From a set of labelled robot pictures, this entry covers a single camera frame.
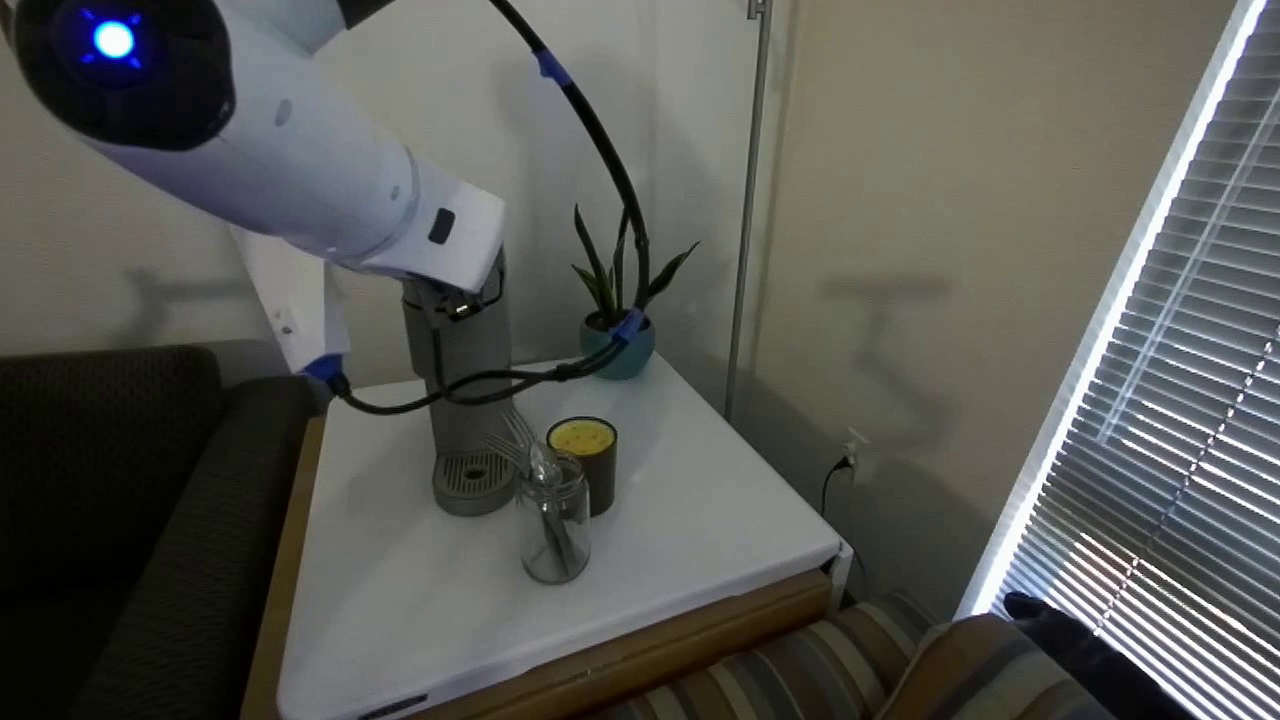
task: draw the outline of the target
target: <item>window blinds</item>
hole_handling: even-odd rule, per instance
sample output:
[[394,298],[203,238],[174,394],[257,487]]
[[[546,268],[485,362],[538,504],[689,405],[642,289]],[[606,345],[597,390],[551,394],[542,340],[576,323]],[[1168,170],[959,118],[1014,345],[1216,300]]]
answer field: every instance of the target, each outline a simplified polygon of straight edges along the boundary
[[1280,6],[1179,180],[1004,575],[1195,716],[1280,716]]

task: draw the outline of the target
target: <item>window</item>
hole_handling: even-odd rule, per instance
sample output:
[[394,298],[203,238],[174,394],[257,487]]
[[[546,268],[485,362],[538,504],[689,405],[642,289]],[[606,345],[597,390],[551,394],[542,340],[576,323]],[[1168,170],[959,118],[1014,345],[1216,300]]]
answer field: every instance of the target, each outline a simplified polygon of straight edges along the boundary
[[1280,6],[1238,10],[959,611],[1014,589],[1280,716]]

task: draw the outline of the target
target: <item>white tabletop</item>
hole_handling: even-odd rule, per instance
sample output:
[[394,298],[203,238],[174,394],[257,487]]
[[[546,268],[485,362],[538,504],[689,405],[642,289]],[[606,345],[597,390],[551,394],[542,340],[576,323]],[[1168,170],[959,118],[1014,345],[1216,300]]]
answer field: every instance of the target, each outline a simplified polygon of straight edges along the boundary
[[[421,384],[363,397],[407,402]],[[282,669],[285,716],[444,703],[844,549],[660,355],[628,384],[525,394],[522,412],[533,433],[560,417],[619,429],[618,504],[592,519],[592,563],[571,583],[525,575],[516,504],[479,519],[432,504],[430,412],[327,408]]]

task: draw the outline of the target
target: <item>striped upholstery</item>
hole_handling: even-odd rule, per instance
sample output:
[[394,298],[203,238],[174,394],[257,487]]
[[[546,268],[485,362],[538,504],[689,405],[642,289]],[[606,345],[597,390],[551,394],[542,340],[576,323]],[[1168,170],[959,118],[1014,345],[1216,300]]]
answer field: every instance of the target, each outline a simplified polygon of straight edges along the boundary
[[909,669],[926,625],[891,606],[858,606],[705,672],[660,686],[597,716],[606,720],[800,720],[878,716]]
[[883,720],[921,716],[1091,720],[1109,707],[1010,620],[970,616],[930,636],[883,707]]

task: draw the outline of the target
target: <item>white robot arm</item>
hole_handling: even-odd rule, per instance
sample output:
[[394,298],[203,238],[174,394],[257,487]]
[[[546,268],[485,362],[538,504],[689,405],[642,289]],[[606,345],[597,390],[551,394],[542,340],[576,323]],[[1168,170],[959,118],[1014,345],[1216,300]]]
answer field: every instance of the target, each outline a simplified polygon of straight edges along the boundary
[[424,170],[311,66],[387,0],[20,0],[31,93],[157,187],[327,266],[479,294],[503,205]]

